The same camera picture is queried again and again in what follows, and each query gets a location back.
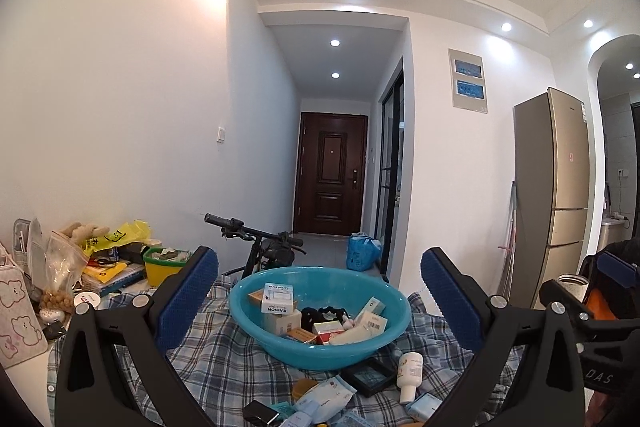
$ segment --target yellow basket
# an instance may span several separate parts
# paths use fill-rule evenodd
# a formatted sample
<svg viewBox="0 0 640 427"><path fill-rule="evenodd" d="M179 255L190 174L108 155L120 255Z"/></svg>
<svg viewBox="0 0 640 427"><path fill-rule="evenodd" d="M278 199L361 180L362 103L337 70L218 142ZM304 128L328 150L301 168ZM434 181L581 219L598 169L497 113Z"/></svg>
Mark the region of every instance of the yellow basket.
<svg viewBox="0 0 640 427"><path fill-rule="evenodd" d="M162 259L153 259L150 254L155 252L161 252L162 248L149 248L143 255L146 267L146 279L151 286L158 287L162 284L167 277L178 273L182 267L187 264L187 261L183 263L172 263L171 261L163 261Z"/></svg>

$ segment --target bag of nuts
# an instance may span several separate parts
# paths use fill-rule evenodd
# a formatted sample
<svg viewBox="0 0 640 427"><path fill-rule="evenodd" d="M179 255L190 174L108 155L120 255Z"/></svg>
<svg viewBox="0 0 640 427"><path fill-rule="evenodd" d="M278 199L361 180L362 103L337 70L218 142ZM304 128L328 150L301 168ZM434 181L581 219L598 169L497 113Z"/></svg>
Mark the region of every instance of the bag of nuts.
<svg viewBox="0 0 640 427"><path fill-rule="evenodd" d="M80 279L89 258L78 245L61 233L52 232L46 253L47 287L42 292L41 309L74 311L74 284Z"/></svg>

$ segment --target metal screw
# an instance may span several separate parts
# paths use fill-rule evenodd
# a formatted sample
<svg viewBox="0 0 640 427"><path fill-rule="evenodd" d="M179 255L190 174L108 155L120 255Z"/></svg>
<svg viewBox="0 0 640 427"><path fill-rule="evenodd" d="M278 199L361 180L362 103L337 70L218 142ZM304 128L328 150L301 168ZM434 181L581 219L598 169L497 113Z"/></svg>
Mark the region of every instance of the metal screw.
<svg viewBox="0 0 640 427"><path fill-rule="evenodd" d="M141 293L140 295L136 295L135 297L133 297L133 300L131 301L131 303L136 307L136 308L144 308L149 302L149 295L146 295L144 293Z"/></svg>
<svg viewBox="0 0 640 427"><path fill-rule="evenodd" d="M81 302L76 306L76 314L84 315L87 311L89 311L89 304L86 302Z"/></svg>
<svg viewBox="0 0 640 427"><path fill-rule="evenodd" d="M494 308L502 309L507 307L507 299L505 299L502 295L494 295L489 299L491 302L491 306Z"/></svg>
<svg viewBox="0 0 640 427"><path fill-rule="evenodd" d="M552 302L551 303L551 311L553 311L554 313L557 313L558 315L562 315L565 311L564 309L564 304L562 304L562 302Z"/></svg>

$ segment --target yellow packet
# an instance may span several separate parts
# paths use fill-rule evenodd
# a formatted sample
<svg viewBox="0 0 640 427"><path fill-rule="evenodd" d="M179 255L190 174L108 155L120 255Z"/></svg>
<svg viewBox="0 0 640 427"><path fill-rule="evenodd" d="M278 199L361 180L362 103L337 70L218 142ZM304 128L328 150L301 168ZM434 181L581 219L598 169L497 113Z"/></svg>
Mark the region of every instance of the yellow packet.
<svg viewBox="0 0 640 427"><path fill-rule="evenodd" d="M122 261L118 261L116 266L111 266L109 268L105 267L97 267L97 266L85 266L83 273L97 279L101 283L106 283L116 277L118 273L123 271L127 267L127 263L123 263Z"/></svg>
<svg viewBox="0 0 640 427"><path fill-rule="evenodd" d="M123 247L135 241L145 241L151 237L151 228L144 221L135 220L133 223L125 223L114 232L101 237L92 237L86 240L84 254L91 256L98 250L107 250L113 247Z"/></svg>

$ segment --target cartoon bear print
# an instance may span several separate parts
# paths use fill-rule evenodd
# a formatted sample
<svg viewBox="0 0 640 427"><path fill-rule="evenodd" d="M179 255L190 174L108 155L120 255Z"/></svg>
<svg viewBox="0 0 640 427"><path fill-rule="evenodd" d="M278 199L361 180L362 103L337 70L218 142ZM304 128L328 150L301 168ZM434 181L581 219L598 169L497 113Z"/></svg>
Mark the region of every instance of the cartoon bear print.
<svg viewBox="0 0 640 427"><path fill-rule="evenodd" d="M10 308L25 297L26 293L22 289L22 281L0 281L0 303L5 308Z"/></svg>
<svg viewBox="0 0 640 427"><path fill-rule="evenodd" d="M29 317L11 319L11 325L27 346L35 346L42 339L42 331L33 327Z"/></svg>
<svg viewBox="0 0 640 427"><path fill-rule="evenodd" d="M0 351L6 359L12 359L18 352L18 348L14 346L9 335L0 335Z"/></svg>

